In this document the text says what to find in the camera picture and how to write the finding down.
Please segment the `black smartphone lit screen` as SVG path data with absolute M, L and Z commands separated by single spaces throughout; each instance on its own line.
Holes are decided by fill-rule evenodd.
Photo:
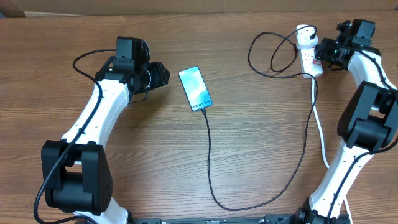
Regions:
M 199 67 L 191 67 L 178 73 L 192 111 L 202 110 L 213 104 Z

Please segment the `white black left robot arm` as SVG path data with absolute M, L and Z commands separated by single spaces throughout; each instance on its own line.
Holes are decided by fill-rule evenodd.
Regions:
M 168 84 L 170 73 L 161 62 L 150 61 L 146 41 L 119 36 L 112 55 L 91 76 L 77 72 L 94 83 L 93 93 L 75 124 L 58 141 L 42 146 L 43 182 L 34 202 L 57 208 L 70 217 L 59 222 L 133 223 L 131 212 L 113 198 L 113 178 L 105 154 L 108 138 L 122 110 L 136 94 Z

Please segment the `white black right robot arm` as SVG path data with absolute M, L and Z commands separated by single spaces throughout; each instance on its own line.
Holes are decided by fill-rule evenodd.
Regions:
M 300 24 L 295 30 L 297 48 L 314 51 L 300 56 L 302 68 L 329 62 L 349 71 L 357 90 L 340 117 L 340 145 L 321 184 L 283 223 L 349 223 L 340 208 L 361 169 L 397 144 L 397 88 L 386 77 L 379 49 L 371 45 L 375 23 L 356 19 L 336 29 L 335 40 L 322 41 L 314 26 Z

